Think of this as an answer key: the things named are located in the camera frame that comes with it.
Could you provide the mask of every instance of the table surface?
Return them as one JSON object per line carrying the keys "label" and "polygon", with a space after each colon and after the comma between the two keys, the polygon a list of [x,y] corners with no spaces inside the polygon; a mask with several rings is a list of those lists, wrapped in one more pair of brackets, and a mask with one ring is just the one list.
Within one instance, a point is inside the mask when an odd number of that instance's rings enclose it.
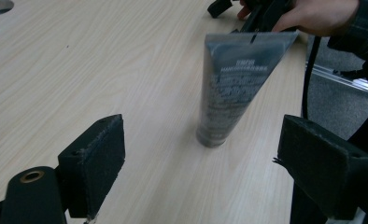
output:
{"label": "table surface", "polygon": [[[126,162],[98,223],[289,223],[292,179],[272,163],[299,115],[300,36],[224,145],[195,139],[204,40],[243,25],[211,0],[13,0],[0,15],[0,201],[8,180],[122,114]],[[69,223],[82,223],[70,219]]]}

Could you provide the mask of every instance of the tube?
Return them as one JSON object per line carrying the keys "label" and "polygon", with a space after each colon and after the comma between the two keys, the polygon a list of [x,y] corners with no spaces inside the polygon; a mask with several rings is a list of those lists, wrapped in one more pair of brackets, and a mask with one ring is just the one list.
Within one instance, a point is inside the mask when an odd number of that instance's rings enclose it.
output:
{"label": "tube", "polygon": [[297,32],[207,35],[201,109],[196,137],[222,145]]}

